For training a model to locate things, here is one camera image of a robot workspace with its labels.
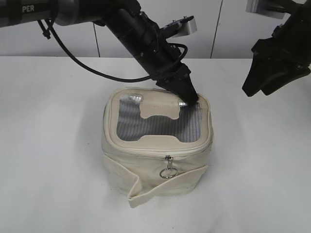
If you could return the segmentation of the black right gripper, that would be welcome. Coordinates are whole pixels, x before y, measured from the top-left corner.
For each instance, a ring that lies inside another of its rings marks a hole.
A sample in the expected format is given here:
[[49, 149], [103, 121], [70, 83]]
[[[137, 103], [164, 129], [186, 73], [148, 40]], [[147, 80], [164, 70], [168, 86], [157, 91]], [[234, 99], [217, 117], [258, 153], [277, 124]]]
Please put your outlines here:
[[[277, 0], [277, 3], [290, 16], [274, 29], [270, 38], [259, 39], [253, 46], [252, 64], [242, 86], [248, 97], [260, 90], [268, 96], [311, 73], [311, 2]], [[279, 75], [279, 61], [293, 66]]]

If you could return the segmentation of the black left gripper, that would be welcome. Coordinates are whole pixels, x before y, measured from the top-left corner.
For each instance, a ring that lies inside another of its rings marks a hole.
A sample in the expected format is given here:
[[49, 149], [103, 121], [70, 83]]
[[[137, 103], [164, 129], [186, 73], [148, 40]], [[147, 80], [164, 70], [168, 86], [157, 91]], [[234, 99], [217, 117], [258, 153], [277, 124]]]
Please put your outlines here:
[[137, 41], [136, 61], [148, 73], [137, 82], [156, 81], [156, 85], [177, 95], [187, 105], [194, 105], [198, 95], [190, 79], [190, 69], [182, 62], [188, 47], [167, 41]]

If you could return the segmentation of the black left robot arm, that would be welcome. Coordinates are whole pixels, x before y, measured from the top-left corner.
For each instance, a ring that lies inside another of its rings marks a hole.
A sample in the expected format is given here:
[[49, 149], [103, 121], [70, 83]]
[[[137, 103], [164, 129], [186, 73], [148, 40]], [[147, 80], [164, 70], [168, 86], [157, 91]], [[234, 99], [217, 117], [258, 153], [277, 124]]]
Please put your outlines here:
[[135, 82], [154, 80], [188, 105], [198, 101], [190, 69], [182, 62], [186, 45], [169, 43], [196, 31], [194, 16], [175, 20], [163, 28], [152, 21], [136, 0], [3, 0], [0, 25], [9, 27], [36, 21], [46, 38], [59, 39], [54, 24], [68, 26], [92, 22], [107, 27], [147, 72]]

